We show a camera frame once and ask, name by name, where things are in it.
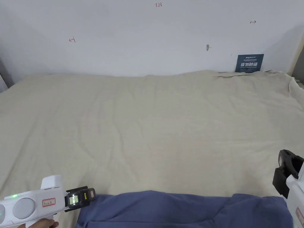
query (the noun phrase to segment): bed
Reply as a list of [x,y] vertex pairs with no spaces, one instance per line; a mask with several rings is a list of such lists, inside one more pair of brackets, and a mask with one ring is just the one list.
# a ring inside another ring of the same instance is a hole
[[30,76],[0,94],[0,196],[52,174],[112,195],[278,195],[279,151],[304,156],[303,107],[284,73]]

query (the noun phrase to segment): finger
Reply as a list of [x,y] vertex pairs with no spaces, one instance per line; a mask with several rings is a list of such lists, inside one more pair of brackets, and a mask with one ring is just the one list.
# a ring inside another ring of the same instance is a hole
[[25,228],[25,224],[18,226],[18,228]]
[[54,222],[53,228],[56,228],[57,226],[59,226],[59,222]]
[[41,219],[38,222],[31,225],[29,228],[49,228],[54,223],[55,221],[51,219]]

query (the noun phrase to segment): blue fabric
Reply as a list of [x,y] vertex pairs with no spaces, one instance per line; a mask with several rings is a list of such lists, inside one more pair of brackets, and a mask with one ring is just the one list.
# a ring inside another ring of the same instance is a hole
[[204,197],[145,191],[98,195],[80,211],[76,228],[292,228],[281,197]]

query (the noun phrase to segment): dark blue sign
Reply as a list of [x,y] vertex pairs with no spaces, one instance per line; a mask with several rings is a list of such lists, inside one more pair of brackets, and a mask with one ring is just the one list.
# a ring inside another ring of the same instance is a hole
[[239,55],[235,72],[253,73],[261,69],[264,54]]

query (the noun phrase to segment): white plastic casing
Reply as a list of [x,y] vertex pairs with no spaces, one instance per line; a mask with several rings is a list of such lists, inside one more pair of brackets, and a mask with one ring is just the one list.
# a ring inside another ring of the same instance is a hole
[[293,217],[294,225],[299,228],[304,228],[304,165],[302,165],[299,178],[295,179],[290,175],[286,180],[286,185],[289,188],[287,199],[288,210]]
[[[23,223],[26,223],[26,227],[29,227],[42,218],[52,219],[54,214],[68,209],[68,207],[65,207],[64,198],[67,193],[62,189],[60,175],[44,178],[40,190],[23,192],[16,195],[5,197],[4,200],[0,201],[0,205],[3,205],[5,208],[5,217],[3,222],[0,224],[0,227]],[[35,202],[35,207],[33,209],[33,213],[27,218],[18,219],[15,217],[17,212],[21,212],[21,214],[24,215],[24,213],[28,213],[27,209],[32,206],[31,200],[20,201],[23,198],[32,199]]]

